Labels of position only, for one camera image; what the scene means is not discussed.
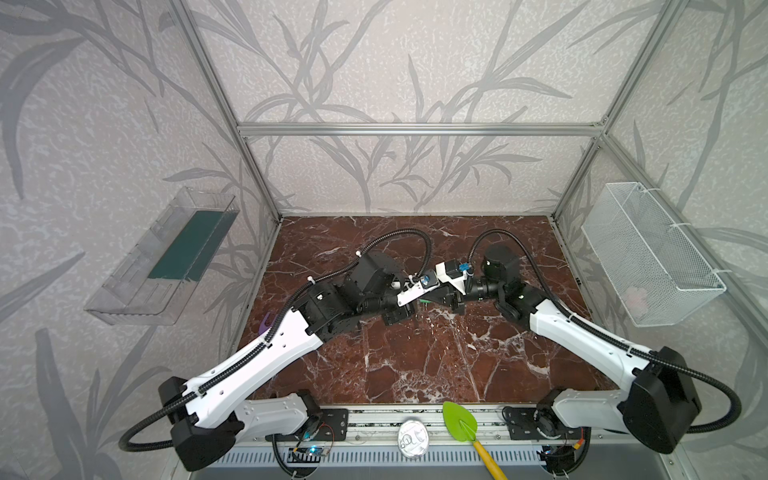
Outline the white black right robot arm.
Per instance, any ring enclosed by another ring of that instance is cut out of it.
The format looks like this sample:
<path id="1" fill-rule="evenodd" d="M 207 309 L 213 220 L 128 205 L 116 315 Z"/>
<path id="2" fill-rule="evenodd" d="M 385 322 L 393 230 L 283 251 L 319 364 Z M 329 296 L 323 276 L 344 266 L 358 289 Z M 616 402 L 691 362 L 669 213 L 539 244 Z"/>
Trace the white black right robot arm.
<path id="1" fill-rule="evenodd" d="M 671 453 L 701 411 L 692 380 L 668 366 L 680 355 L 663 348 L 661 364 L 644 359 L 647 348 L 623 342 L 524 282 L 519 263 L 508 247 L 495 246 L 479 276 L 468 264 L 451 260 L 418 284 L 429 298 L 456 309 L 467 301 L 493 302 L 506 320 L 560 344 L 614 383 L 610 391 L 554 388 L 533 415 L 542 435 L 555 438 L 561 429 L 597 428 L 629 434 L 655 452 Z"/>

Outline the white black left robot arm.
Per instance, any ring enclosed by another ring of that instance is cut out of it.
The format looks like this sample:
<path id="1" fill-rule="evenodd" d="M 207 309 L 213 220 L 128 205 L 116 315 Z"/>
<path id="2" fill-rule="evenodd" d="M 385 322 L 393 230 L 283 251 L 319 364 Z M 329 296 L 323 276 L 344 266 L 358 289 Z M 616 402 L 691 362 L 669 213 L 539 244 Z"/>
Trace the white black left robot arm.
<path id="1" fill-rule="evenodd" d="M 342 280 L 310 283 L 289 302 L 281 321 L 216 367 L 190 380 L 164 382 L 159 390 L 164 405 L 195 396 L 169 415 L 172 447 L 185 469 L 204 469 L 241 439 L 296 432 L 317 411 L 311 398 L 293 393 L 253 403 L 249 396 L 365 318 L 398 323 L 412 316 L 425 278 L 406 277 L 388 255 L 369 252 Z"/>

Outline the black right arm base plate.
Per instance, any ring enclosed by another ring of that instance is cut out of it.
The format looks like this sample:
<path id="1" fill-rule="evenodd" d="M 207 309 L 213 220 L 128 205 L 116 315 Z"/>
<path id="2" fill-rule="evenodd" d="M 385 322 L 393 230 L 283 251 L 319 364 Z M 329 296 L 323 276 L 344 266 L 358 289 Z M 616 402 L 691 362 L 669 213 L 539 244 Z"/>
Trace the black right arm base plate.
<path id="1" fill-rule="evenodd" d="M 550 410 L 535 406 L 504 406 L 502 419 L 512 440 L 576 442 L 579 428 L 566 427 Z"/>

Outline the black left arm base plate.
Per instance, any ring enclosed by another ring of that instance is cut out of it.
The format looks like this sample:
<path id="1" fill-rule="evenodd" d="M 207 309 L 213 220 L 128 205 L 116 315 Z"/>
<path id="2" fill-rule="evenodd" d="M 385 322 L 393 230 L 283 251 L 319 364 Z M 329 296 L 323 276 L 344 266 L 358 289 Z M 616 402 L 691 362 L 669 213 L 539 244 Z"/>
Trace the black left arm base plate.
<path id="1" fill-rule="evenodd" d="M 350 411 L 343 408 L 322 408 L 319 413 L 312 414 L 299 429 L 287 435 L 268 435 L 267 441 L 273 437 L 277 442 L 308 442 L 343 441 L 347 436 Z"/>

